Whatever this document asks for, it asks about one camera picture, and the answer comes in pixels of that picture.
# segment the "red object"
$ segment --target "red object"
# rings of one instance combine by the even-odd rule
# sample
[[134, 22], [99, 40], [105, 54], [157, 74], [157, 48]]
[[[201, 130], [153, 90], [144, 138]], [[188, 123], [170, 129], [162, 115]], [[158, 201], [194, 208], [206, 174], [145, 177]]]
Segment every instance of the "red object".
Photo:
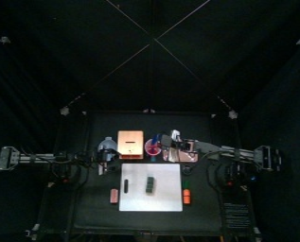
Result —
[[118, 189], [111, 189], [110, 190], [110, 203], [117, 203], [118, 202]]

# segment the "orange object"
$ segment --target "orange object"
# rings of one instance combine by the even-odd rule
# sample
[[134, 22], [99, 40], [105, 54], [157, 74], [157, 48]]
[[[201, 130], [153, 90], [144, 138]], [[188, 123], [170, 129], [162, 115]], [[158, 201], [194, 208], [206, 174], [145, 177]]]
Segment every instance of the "orange object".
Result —
[[192, 203], [190, 195], [192, 195], [190, 190], [184, 189], [184, 204]]
[[123, 160], [144, 159], [144, 132], [140, 130], [118, 131], [118, 152]]

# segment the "black curtain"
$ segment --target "black curtain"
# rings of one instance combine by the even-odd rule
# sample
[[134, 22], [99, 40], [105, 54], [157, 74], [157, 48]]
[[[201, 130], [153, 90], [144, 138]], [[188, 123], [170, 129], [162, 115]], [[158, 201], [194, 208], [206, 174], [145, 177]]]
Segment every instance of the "black curtain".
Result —
[[243, 146], [284, 151], [284, 169], [265, 173], [253, 193], [267, 241], [300, 241], [300, 48], [240, 115]]
[[[0, 44], [0, 147], [50, 153], [58, 134], [58, 108], [18, 57], [11, 45]], [[35, 169], [0, 172], [0, 234], [32, 228], [43, 178]]]

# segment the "orange block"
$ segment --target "orange block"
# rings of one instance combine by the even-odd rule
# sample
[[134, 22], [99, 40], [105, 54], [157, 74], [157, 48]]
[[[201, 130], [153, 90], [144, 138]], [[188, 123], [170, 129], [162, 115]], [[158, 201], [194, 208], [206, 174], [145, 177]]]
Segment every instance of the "orange block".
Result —
[[118, 152], [121, 159], [144, 159], [144, 132], [140, 130], [118, 131]]

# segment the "green object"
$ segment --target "green object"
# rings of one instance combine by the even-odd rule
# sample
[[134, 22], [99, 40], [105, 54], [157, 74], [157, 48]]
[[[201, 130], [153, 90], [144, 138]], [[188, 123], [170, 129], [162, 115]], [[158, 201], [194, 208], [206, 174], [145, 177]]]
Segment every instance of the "green object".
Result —
[[190, 188], [190, 183], [189, 183], [189, 181], [184, 181], [184, 183], [182, 183], [182, 188], [184, 188], [184, 189], [189, 189], [189, 188]]

